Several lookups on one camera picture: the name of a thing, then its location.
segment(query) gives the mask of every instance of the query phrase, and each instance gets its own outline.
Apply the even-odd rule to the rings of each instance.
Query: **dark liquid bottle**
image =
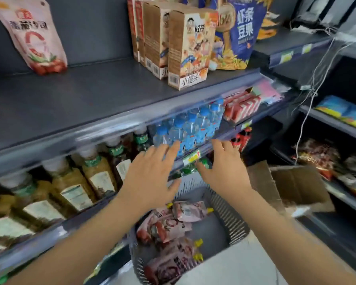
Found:
[[[136,152],[133,159],[136,158],[137,154],[142,151],[147,151],[150,147],[150,141],[148,139],[147,127],[144,126],[133,132],[133,138],[135,142]]]
[[[114,137],[106,140],[108,148],[109,163],[114,171],[117,188],[123,185],[128,168],[131,164],[131,157],[126,148],[124,148],[120,137]]]

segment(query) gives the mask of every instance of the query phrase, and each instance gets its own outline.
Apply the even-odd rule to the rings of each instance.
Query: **hand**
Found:
[[[247,169],[237,149],[229,141],[211,140],[214,147],[214,164],[207,169],[196,163],[203,181],[226,200],[231,200],[240,192],[250,190],[251,183]]]
[[[139,153],[128,169],[117,198],[139,208],[142,214],[171,202],[181,179],[174,180],[169,188],[166,184],[179,147],[179,141],[175,141],[171,148],[162,144]]]

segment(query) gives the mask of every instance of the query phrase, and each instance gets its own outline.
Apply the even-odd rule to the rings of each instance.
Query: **open cardboard box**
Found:
[[[253,189],[282,214],[298,217],[335,210],[322,177],[313,166],[269,167],[262,161],[247,171]]]

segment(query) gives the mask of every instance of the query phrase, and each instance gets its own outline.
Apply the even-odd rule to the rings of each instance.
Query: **gray plastic basket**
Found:
[[[250,232],[242,217],[202,180],[198,172],[182,178],[174,200],[191,202],[203,200],[206,206],[214,208],[214,213],[200,222],[192,223],[192,231],[186,232],[186,237],[192,240],[202,238],[203,245],[199,250],[204,261],[243,240]],[[153,245],[147,247],[138,243],[136,227],[129,232],[129,242],[135,274],[142,284],[150,285],[144,275],[144,266],[156,258],[158,252]],[[197,265],[189,264],[185,271]]]

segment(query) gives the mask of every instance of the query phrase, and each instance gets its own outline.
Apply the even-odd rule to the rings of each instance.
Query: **person's right hand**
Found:
[[[211,142],[214,147],[212,169],[207,169],[200,162],[196,163],[203,181],[227,200],[240,192],[251,190],[248,172],[238,150],[233,148],[229,141],[211,140]]]

